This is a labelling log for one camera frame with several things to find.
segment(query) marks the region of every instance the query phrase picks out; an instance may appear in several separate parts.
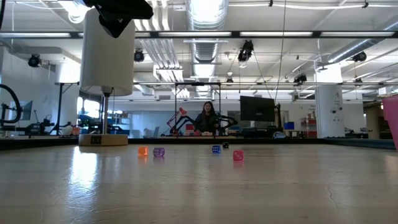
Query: ceiling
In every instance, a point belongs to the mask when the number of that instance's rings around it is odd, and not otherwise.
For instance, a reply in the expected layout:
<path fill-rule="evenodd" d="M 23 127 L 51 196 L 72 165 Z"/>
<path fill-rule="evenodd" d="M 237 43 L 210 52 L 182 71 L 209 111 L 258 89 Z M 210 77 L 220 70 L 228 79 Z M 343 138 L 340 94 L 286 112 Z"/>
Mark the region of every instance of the ceiling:
<path fill-rule="evenodd" d="M 383 4 L 398 6 L 397 1 L 368 1 L 370 4 Z M 276 5 L 284 4 L 284 1 L 274 1 L 275 6 L 256 6 L 245 7 L 242 4 L 268 4 L 269 1 L 229 1 L 228 14 L 226 18 L 225 30 L 282 30 L 284 26 L 284 8 Z M 68 12 L 64 9 L 38 9 L 35 7 L 54 7 L 60 8 L 57 1 L 8 1 L 3 22 L 2 31 L 83 31 L 83 23 L 73 24 L 68 20 Z M 289 0 L 287 5 L 295 6 L 354 6 L 364 4 L 363 0 Z M 180 9 L 184 7 L 182 0 L 169 0 L 169 25 L 172 30 L 187 30 L 186 12 Z M 308 10 L 291 9 L 285 11 L 286 30 L 374 30 L 378 25 L 389 20 L 396 15 L 396 7 L 368 7 L 338 9 L 338 10 Z M 277 82 L 278 78 L 282 82 L 292 81 L 297 75 L 292 70 L 306 62 L 302 67 L 308 75 L 308 80 L 312 80 L 314 58 L 317 58 L 318 47 L 317 39 L 284 39 L 282 49 L 282 39 L 253 39 L 255 57 L 249 59 L 246 68 L 239 68 L 235 55 L 240 50 L 243 39 L 228 39 L 228 43 L 220 44 L 218 51 L 215 76 L 213 81 L 225 81 L 227 72 L 232 72 L 235 82 L 260 82 L 261 74 L 270 82 Z M 330 54 L 344 47 L 353 39 L 321 39 L 320 53 Z M 59 47 L 72 55 L 81 58 L 83 40 L 14 40 L 13 46 L 29 47 Z M 183 43 L 182 39 L 174 40 L 175 51 L 178 61 L 183 67 L 183 77 L 190 78 L 192 74 L 192 60 L 190 45 Z M 368 60 L 382 55 L 398 47 L 398 39 L 388 39 L 382 41 L 365 52 Z M 142 48 L 140 42 L 136 41 L 136 48 Z M 350 80 L 356 74 L 380 70 L 384 67 L 398 62 L 398 50 L 389 55 L 373 60 L 363 66 L 357 63 L 357 69 L 353 68 L 352 62 L 343 62 L 343 80 Z M 62 60 L 55 58 L 52 63 L 63 63 Z M 135 63 L 135 80 L 140 82 L 156 81 L 152 75 L 154 64 L 149 57 L 144 62 Z M 389 79 L 389 82 L 398 81 L 397 69 L 389 70 L 367 79 L 367 82 L 381 82 Z"/>

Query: black label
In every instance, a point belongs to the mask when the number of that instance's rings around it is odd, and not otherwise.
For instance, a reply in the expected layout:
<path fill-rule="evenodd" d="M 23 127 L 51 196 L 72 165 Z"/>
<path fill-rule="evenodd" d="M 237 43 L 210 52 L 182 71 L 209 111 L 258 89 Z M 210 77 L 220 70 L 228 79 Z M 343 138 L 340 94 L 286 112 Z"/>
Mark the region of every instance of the black label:
<path fill-rule="evenodd" d="M 91 144 L 101 144 L 102 136 L 92 136 L 91 137 Z"/>

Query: pink die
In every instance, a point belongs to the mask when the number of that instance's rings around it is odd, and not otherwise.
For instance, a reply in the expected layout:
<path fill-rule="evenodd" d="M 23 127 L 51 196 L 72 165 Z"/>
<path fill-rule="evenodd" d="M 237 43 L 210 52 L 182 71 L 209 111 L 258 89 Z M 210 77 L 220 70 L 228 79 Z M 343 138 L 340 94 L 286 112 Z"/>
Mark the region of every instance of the pink die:
<path fill-rule="evenodd" d="M 156 147 L 154 148 L 154 156 L 155 157 L 163 157 L 165 153 L 164 148 L 162 147 Z"/>
<path fill-rule="evenodd" d="M 243 150 L 234 151 L 234 161 L 243 161 Z"/>

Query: pink object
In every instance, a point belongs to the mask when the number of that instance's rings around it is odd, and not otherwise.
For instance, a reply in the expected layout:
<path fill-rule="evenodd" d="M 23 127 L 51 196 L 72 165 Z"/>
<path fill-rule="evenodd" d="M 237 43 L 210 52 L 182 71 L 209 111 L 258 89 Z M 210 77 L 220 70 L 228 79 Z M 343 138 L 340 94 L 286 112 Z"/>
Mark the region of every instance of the pink object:
<path fill-rule="evenodd" d="M 155 157 L 163 157 L 165 153 L 164 148 L 162 147 L 156 147 L 154 148 L 154 156 Z"/>
<path fill-rule="evenodd" d="M 392 138 L 398 151 L 398 96 L 383 99 L 384 119 L 388 121 Z"/>
<path fill-rule="evenodd" d="M 234 151 L 234 161 L 243 161 L 243 150 Z"/>

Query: wooden base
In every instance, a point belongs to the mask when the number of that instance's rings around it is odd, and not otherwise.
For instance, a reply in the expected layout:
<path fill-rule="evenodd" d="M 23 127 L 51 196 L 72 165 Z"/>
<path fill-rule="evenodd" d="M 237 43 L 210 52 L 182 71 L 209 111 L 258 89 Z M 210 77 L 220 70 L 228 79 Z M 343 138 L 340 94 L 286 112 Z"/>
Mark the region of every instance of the wooden base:
<path fill-rule="evenodd" d="M 81 134 L 79 146 L 127 146 L 127 134 Z"/>

